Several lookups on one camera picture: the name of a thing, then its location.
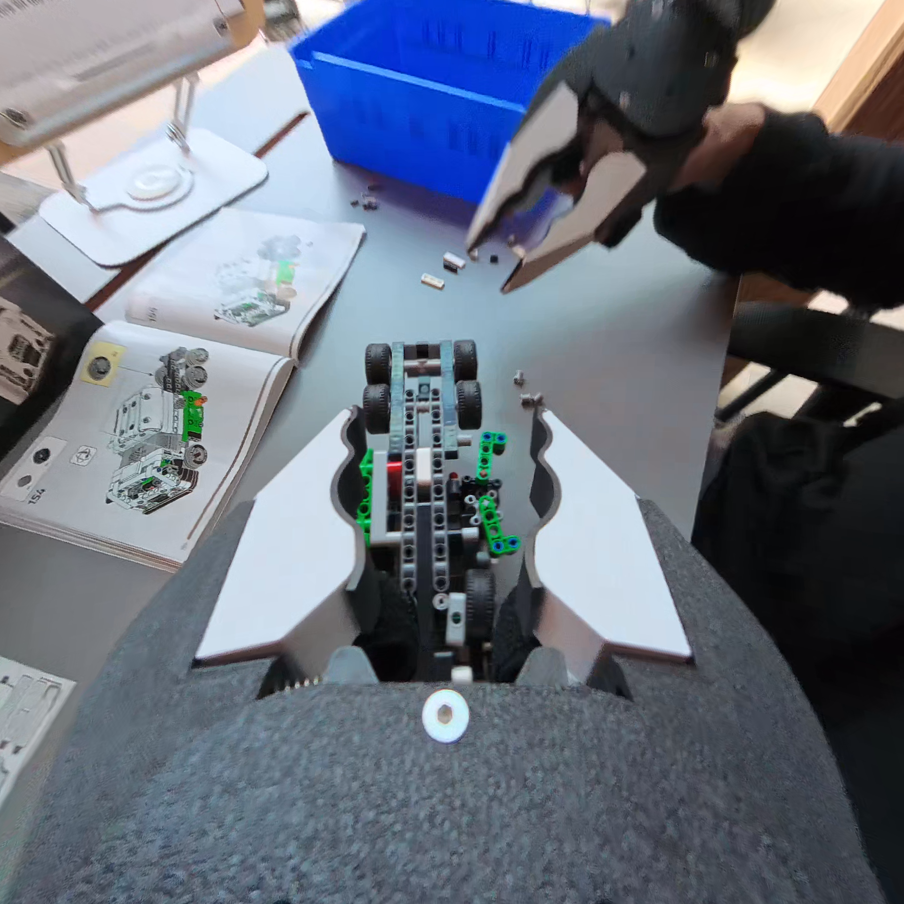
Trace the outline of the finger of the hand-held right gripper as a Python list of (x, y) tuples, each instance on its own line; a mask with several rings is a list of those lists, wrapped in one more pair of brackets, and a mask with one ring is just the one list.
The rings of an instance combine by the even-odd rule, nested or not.
[(642, 208), (647, 175), (645, 163), (633, 152), (601, 157), (591, 168), (581, 197), (551, 222), (539, 244), (525, 252), (503, 283), (501, 293), (507, 295), (529, 285), (594, 243), (598, 234), (613, 232), (618, 220)]
[(504, 216), (531, 209), (548, 188), (571, 197), (577, 208), (587, 182), (579, 113), (577, 93), (560, 81), (525, 116), (471, 221), (468, 252), (482, 246)]

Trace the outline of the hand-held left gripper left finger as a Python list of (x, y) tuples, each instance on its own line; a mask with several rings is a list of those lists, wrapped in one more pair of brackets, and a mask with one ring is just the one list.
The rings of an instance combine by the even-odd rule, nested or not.
[(379, 579), (356, 521), (363, 411), (342, 409), (256, 495), (207, 627), (201, 666), (287, 657), (305, 677), (370, 633)]

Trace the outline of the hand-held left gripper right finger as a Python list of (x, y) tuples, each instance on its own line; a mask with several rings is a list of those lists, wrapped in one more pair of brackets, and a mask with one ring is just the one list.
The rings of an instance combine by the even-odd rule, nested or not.
[(592, 684), (614, 656), (687, 665), (694, 652), (638, 497), (548, 409), (534, 414), (525, 539), (530, 631)]

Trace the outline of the lego truck chassis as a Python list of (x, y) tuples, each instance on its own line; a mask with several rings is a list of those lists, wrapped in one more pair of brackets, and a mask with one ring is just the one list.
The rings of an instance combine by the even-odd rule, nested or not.
[(374, 343), (361, 406), (369, 447), (357, 522), (376, 569), (379, 615), (356, 641), (385, 682), (510, 680), (529, 645), (503, 617), (495, 567), (522, 540), (503, 527), (508, 446), (482, 426), (473, 340)]

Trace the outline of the person's right forearm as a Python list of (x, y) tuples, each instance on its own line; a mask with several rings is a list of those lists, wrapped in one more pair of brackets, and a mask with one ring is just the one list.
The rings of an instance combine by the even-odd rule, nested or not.
[(714, 194), (656, 202), (654, 227), (689, 257), (827, 291), (860, 310), (903, 300), (903, 149), (767, 107), (752, 149)]

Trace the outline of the lego instruction booklet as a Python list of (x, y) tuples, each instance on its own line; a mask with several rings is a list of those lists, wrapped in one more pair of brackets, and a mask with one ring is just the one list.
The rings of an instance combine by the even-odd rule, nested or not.
[(221, 210), (126, 288), (2, 458), (2, 526), (176, 571), (219, 519), (359, 222)]

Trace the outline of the black lego box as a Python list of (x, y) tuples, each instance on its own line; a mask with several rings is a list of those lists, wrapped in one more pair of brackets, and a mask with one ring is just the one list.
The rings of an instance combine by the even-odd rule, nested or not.
[(1, 457), (69, 388), (102, 322), (1, 238)]

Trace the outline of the person's right hand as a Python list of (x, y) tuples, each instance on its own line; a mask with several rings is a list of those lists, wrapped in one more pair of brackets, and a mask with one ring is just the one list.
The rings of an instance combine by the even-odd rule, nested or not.
[(741, 159), (751, 151), (766, 120), (759, 101), (728, 103), (711, 108), (703, 121), (702, 140), (692, 149), (668, 194), (699, 190), (714, 194)]

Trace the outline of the blue plastic bin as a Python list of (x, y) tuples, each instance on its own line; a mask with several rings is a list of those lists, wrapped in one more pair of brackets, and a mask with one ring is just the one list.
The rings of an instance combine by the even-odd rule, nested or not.
[(366, 1), (288, 47), (333, 160), (480, 202), (537, 87), (609, 16), (517, 2)]

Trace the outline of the black chair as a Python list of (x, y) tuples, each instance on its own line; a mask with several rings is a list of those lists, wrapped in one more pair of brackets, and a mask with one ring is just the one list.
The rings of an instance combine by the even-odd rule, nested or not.
[(903, 396), (903, 333), (849, 312), (833, 314), (774, 302), (737, 306), (728, 356), (767, 368), (767, 373), (716, 412), (726, 422), (783, 379), (817, 385), (799, 413), (842, 422), (872, 403)]

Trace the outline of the white sticker sheet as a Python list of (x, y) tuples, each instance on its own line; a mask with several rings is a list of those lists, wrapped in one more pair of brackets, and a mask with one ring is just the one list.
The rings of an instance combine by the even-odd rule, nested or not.
[(1, 657), (1, 804), (77, 683)]

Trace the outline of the white desk lamp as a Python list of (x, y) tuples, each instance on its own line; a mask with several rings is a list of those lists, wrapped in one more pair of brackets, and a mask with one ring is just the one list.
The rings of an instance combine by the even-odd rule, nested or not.
[[(246, 47), (264, 21), (259, 1), (2, 2), (2, 163), (44, 148), (62, 184), (39, 217), (116, 267), (258, 186), (261, 160), (190, 119), (198, 72)], [(164, 136), (74, 177), (65, 136), (169, 84)]]

